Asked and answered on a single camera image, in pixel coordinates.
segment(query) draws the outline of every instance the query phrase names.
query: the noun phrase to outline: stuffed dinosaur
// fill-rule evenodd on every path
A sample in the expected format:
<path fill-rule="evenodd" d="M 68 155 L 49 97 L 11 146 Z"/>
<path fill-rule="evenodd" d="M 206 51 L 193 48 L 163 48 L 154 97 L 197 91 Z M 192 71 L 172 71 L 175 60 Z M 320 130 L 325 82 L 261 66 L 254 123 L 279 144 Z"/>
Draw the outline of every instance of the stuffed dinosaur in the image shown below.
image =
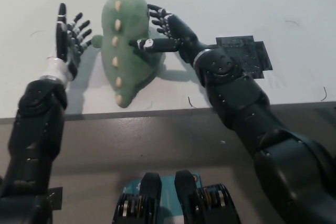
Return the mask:
<path fill-rule="evenodd" d="M 108 0 L 101 15 L 103 35 L 92 45 L 100 48 L 102 64 L 115 90 L 115 102 L 127 108 L 137 92 L 149 84 L 164 61 L 161 53 L 149 54 L 128 45 L 130 40 L 153 38 L 145 0 Z"/>

